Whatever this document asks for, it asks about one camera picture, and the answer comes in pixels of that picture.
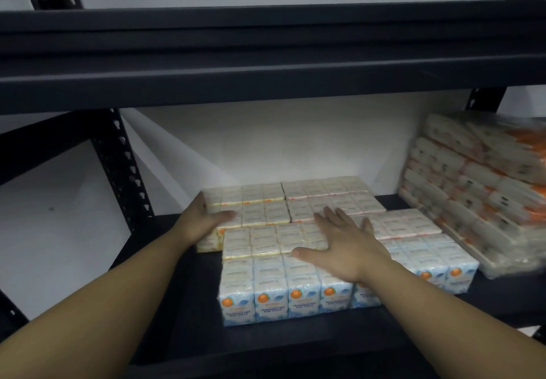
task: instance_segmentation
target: orange circle logo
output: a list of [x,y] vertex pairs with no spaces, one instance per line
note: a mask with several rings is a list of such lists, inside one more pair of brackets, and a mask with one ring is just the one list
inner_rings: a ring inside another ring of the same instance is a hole
[[222,306],[224,307],[231,307],[233,306],[233,300],[231,300],[229,297],[226,297],[222,300]]

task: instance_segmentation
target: shelf board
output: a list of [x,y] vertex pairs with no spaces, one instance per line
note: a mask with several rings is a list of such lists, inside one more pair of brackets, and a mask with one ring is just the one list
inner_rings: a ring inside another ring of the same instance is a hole
[[[397,195],[378,196],[378,200],[388,209],[407,208]],[[158,216],[151,220],[150,225],[131,236],[119,261],[168,230],[176,217]],[[134,360],[137,364],[150,363],[138,367],[143,373],[198,377],[411,344],[383,306],[225,328],[216,300],[221,254],[192,251],[184,259],[188,266],[184,287],[169,287],[156,314],[156,320],[162,323],[158,328],[162,333],[156,335],[154,341],[153,332],[148,332],[151,334],[147,338],[149,343],[143,345],[155,348],[155,354],[149,357],[141,353]],[[479,272],[470,291],[459,297],[513,327],[536,326],[546,324],[544,280],[542,275],[489,280]],[[174,279],[171,284],[180,283],[181,280]],[[168,316],[164,313],[166,308],[170,309]],[[158,342],[158,338],[167,337],[168,343]]]
[[2,114],[543,84],[546,4],[11,12],[0,57]]

